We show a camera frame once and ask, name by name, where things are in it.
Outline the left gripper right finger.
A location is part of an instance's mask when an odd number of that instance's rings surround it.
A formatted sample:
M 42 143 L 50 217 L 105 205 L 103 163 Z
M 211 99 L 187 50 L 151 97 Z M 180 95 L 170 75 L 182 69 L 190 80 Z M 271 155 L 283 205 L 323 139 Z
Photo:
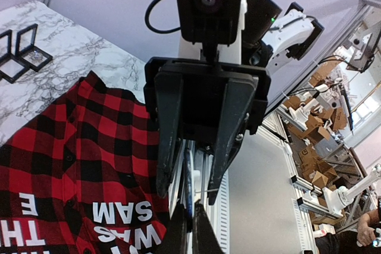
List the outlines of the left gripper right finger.
M 194 206 L 192 222 L 192 253 L 193 254 L 223 254 L 208 215 L 201 202 Z

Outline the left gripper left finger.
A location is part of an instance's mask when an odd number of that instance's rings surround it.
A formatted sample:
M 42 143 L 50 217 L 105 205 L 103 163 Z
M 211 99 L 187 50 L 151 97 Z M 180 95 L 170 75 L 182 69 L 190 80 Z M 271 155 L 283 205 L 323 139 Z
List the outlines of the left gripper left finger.
M 187 253 L 188 220 L 184 205 L 180 202 L 172 213 L 165 236 L 159 245 L 159 253 L 186 254 Z

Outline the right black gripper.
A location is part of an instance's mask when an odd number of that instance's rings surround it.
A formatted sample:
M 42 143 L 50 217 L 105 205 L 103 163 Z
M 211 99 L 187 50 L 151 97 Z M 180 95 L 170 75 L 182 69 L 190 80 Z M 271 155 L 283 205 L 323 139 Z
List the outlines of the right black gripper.
M 262 125 L 271 83 L 268 71 L 251 65 L 221 62 L 213 67 L 194 59 L 153 57 L 145 65 L 145 80 L 146 110 L 159 123 L 158 195 L 166 197 L 173 181 L 180 137 L 215 144 L 208 182 L 208 204 L 214 205 L 238 132 L 255 134 Z M 249 118 L 242 125 L 246 113 Z

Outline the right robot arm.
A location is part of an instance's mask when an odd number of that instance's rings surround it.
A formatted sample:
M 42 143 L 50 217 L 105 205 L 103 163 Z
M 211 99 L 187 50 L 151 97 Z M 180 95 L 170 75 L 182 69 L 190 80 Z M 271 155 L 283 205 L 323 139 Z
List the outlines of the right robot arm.
M 213 157 L 208 203 L 268 105 L 270 75 L 302 58 L 320 23 L 292 4 L 272 0 L 176 0 L 183 49 L 178 58 L 153 57 L 145 65 L 145 103 L 157 123 L 157 193 L 166 197 L 183 141 Z

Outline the red black plaid shirt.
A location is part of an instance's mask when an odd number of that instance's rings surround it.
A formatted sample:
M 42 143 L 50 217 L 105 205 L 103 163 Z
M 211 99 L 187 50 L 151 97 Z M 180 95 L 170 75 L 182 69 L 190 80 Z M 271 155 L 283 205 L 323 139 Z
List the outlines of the red black plaid shirt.
M 2 253 L 154 253 L 158 129 L 93 72 L 1 147 Z

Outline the blue round badge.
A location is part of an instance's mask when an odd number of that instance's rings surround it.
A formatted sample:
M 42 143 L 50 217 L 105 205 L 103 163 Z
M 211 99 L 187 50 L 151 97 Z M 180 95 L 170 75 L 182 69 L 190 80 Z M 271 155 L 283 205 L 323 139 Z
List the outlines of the blue round badge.
M 195 213 L 194 154 L 193 141 L 185 140 L 185 149 L 183 153 L 183 187 L 185 192 L 185 218 L 188 233 L 191 233 L 193 230 L 193 217 Z

